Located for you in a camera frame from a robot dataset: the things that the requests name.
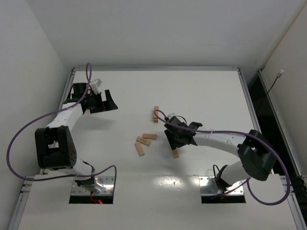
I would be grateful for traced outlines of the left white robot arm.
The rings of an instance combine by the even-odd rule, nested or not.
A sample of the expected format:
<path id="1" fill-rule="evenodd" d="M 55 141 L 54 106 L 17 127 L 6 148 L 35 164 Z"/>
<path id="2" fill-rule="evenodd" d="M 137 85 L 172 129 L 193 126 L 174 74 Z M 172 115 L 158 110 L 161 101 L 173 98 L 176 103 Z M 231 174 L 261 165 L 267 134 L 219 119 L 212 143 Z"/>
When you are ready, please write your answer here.
<path id="1" fill-rule="evenodd" d="M 94 114 L 118 109 L 109 90 L 105 90 L 106 100 L 102 100 L 100 85 L 100 79 L 95 79 L 90 84 L 74 83 L 63 103 L 63 111 L 45 128 L 35 131 L 39 167 L 76 175 L 77 185 L 86 189 L 98 187 L 95 169 L 77 157 L 71 130 L 86 111 Z"/>

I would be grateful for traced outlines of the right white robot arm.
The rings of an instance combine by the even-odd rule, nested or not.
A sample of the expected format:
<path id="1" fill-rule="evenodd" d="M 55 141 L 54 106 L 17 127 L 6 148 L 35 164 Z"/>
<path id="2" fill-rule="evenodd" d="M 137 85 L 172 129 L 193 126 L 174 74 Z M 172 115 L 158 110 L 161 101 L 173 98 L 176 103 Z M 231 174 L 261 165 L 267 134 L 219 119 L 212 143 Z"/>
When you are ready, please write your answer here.
<path id="1" fill-rule="evenodd" d="M 176 116 L 167 118 L 166 121 L 165 135 L 172 150 L 185 145 L 206 146 L 239 158 L 236 163 L 223 166 L 211 179 L 211 188 L 216 193 L 225 192 L 234 183 L 248 178 L 266 181 L 276 162 L 275 155 L 253 138 L 211 131 L 197 133 L 194 130 L 201 127 L 201 123 L 192 122 L 187 125 Z"/>

